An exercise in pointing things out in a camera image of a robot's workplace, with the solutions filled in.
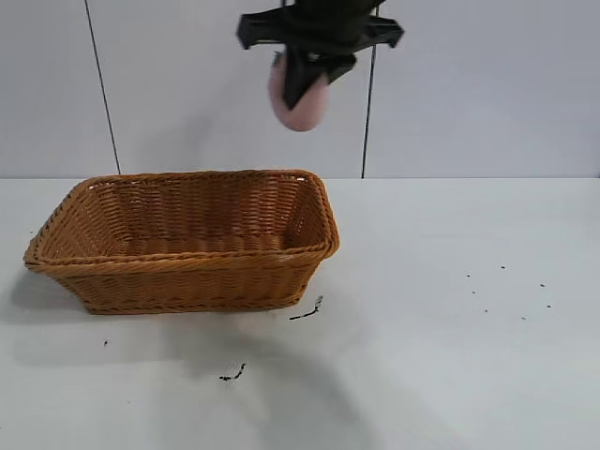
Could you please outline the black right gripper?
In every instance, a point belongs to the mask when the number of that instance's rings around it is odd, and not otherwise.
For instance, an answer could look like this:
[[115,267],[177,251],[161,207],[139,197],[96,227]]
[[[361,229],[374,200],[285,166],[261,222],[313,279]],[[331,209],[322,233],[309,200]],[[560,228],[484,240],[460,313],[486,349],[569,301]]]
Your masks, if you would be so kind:
[[354,69],[354,53],[379,44],[398,45],[404,29],[374,11],[380,1],[283,1],[280,7],[240,16],[241,46],[283,44],[283,100],[293,110],[324,73],[329,84]]

